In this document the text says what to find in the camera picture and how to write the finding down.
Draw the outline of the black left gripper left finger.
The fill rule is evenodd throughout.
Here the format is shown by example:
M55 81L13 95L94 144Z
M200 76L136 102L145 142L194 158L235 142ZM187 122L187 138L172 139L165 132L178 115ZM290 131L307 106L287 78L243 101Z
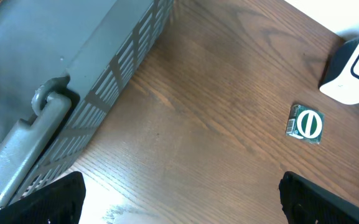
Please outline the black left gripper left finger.
M75 171L0 210L0 224L74 224L80 221L86 188Z

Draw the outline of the round green white item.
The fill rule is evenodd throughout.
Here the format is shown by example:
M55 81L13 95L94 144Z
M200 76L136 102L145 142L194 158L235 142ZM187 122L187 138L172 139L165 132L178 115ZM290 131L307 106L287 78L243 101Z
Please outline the round green white item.
M287 120L286 135L320 144L324 130L324 114L304 105L292 105Z

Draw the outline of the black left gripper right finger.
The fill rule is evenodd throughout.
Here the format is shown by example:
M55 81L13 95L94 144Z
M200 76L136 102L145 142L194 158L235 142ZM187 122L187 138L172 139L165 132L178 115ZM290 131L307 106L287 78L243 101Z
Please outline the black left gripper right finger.
M359 207L287 171L279 183L282 211L292 224L359 224Z

